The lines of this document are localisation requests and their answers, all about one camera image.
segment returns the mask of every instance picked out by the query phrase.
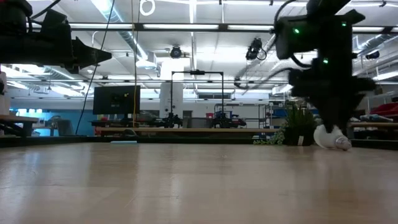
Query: wooden floor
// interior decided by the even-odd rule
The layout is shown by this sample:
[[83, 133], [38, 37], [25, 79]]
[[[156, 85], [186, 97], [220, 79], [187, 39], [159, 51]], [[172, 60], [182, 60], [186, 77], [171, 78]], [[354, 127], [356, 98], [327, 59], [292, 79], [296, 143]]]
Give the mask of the wooden floor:
[[183, 144], [0, 150], [0, 223], [398, 223], [398, 151]]

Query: potted plant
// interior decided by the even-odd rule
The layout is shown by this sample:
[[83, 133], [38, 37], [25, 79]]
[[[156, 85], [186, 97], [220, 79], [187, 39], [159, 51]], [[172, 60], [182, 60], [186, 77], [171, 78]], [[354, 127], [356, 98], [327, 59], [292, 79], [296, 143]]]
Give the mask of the potted plant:
[[292, 107], [287, 110], [284, 144], [296, 146], [299, 143], [300, 136], [303, 137], [303, 146], [313, 144], [313, 132], [315, 128], [316, 122], [312, 112], [302, 107], [298, 108], [292, 105]]

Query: red object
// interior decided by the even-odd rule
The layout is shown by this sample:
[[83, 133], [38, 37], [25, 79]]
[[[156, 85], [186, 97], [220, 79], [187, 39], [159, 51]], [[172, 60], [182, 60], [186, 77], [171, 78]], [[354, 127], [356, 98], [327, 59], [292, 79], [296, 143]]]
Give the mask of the red object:
[[206, 118], [213, 119], [214, 118], [214, 113], [206, 113]]
[[378, 114], [380, 116], [398, 116], [398, 103], [387, 103], [385, 105], [378, 106], [376, 109], [371, 111], [371, 114]]

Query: ceiling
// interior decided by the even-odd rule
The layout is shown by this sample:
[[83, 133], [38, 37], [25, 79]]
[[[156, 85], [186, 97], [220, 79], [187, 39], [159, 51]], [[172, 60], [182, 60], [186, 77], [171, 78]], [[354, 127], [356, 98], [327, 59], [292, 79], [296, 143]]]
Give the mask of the ceiling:
[[[68, 16], [70, 22], [106, 22], [105, 17], [100, 13], [92, 1], [95, 0], [63, 0], [53, 9], [64, 13]], [[32, 5], [34, 14], [47, 7], [51, 1], [32, 0], [28, 2]], [[196, 13], [193, 15], [195, 18], [190, 18], [190, 5], [182, 4], [189, 2], [197, 2]], [[272, 24], [276, 11], [280, 4], [275, 6], [268, 6], [267, 4], [253, 4], [252, 1], [240, 1], [243, 4], [224, 4], [220, 6], [217, 4], [205, 4], [206, 1], [202, 0], [175, 0], [169, 2], [165, 0], [155, 0], [155, 11], [149, 16], [139, 15], [139, 0], [116, 0], [115, 9], [118, 10], [119, 15], [123, 18], [124, 22], [167, 22], [167, 23], [189, 23], [195, 21], [196, 23], [229, 23], [229, 24]], [[361, 1], [368, 4], [381, 4], [381, 1]], [[339, 14], [344, 14], [351, 9], [356, 9], [358, 12], [366, 16], [366, 20], [362, 21], [361, 26], [395, 26], [398, 24], [396, 17], [396, 7], [350, 7], [346, 6]], [[150, 10], [150, 3], [145, 2], [143, 9]], [[306, 14], [305, 7], [294, 6], [286, 7], [281, 16], [296, 16]], [[233, 80], [238, 71], [248, 66], [245, 59], [245, 54], [253, 38], [261, 38], [265, 44], [271, 35], [268, 33], [239, 33], [239, 32], [196, 32], [196, 47], [197, 52], [192, 53], [192, 37], [190, 32], [139, 32], [138, 43], [146, 51], [154, 52], [157, 56], [158, 62], [168, 60], [168, 51], [173, 45], [179, 45], [183, 52], [188, 57], [192, 55], [197, 60], [197, 69], [213, 72], [224, 72], [225, 80]], [[93, 32], [86, 31], [73, 31], [73, 37], [78, 37], [84, 44], [91, 46], [91, 38]], [[94, 36], [94, 46], [100, 48], [104, 37], [104, 32], [97, 32]], [[359, 35], [358, 42], [363, 43], [366, 40], [374, 37], [373, 35]], [[109, 79], [134, 79], [135, 66], [134, 55], [126, 56], [126, 52], [131, 52], [128, 44], [121, 38], [117, 32], [108, 32], [104, 42], [104, 49], [112, 52], [114, 58], [103, 63], [97, 69], [95, 79], [100, 79], [103, 76], [108, 76]], [[315, 52], [305, 53], [298, 55], [298, 58], [305, 63], [309, 63], [313, 57], [316, 56]], [[191, 69], [190, 58], [182, 60], [186, 70]], [[274, 50], [271, 50], [265, 61], [261, 62], [249, 69], [248, 72], [242, 77], [242, 80], [260, 80], [270, 74], [272, 69], [293, 67], [295, 66], [290, 60], [280, 62], [275, 55]], [[355, 61], [355, 69], [360, 69], [362, 64], [359, 60]], [[91, 78], [91, 71], [94, 66], [85, 68], [80, 71], [79, 75], [71, 75], [71, 77], [81, 79], [82, 76]], [[153, 70], [145, 70], [143, 68], [137, 69], [139, 74], [138, 79], [159, 79], [157, 72]], [[186, 75], [185, 79], [199, 79], [199, 80], [220, 80], [218, 75], [206, 75], [192, 77]], [[280, 74], [274, 80], [286, 80], [286, 74]], [[146, 84], [147, 88], [158, 88], [160, 83]], [[261, 88], [271, 89], [274, 84], [264, 85]], [[194, 88], [193, 84], [187, 84], [187, 88]], [[220, 88], [220, 85], [201, 84], [198, 88]], [[227, 84], [226, 88], [234, 88], [233, 85]]]

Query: computer monitor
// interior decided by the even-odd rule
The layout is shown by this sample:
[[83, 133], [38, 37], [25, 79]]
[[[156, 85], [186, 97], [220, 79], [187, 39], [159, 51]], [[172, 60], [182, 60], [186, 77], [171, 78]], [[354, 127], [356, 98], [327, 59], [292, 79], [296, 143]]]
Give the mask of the computer monitor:
[[127, 114], [140, 112], [140, 86], [106, 86], [94, 89], [93, 114]]

